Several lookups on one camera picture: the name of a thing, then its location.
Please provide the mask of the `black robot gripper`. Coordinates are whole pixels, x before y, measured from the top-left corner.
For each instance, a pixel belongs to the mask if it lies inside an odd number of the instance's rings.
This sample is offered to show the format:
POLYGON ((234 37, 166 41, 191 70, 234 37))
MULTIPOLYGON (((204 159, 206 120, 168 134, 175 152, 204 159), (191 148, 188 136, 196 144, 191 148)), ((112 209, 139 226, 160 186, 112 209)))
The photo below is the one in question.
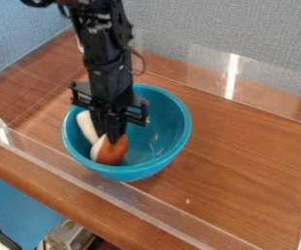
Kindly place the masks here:
POLYGON ((128 62, 87 63, 88 82, 70 84, 72 104, 90 112, 91 123, 100 137, 104 133, 115 144, 126 134, 127 123, 146 126, 150 102, 135 93, 128 62))

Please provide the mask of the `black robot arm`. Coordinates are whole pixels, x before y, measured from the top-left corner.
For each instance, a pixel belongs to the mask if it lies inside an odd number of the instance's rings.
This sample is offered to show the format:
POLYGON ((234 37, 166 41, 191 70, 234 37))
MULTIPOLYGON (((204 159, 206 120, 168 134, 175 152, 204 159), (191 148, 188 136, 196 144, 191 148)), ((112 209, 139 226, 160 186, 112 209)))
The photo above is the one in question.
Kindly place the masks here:
POLYGON ((72 23, 82 48, 87 82, 72 82, 72 104, 90 111, 95 132, 116 143, 130 123, 150 122, 148 101, 134 92, 134 39, 122 0, 20 0, 32 8, 58 7, 72 23))

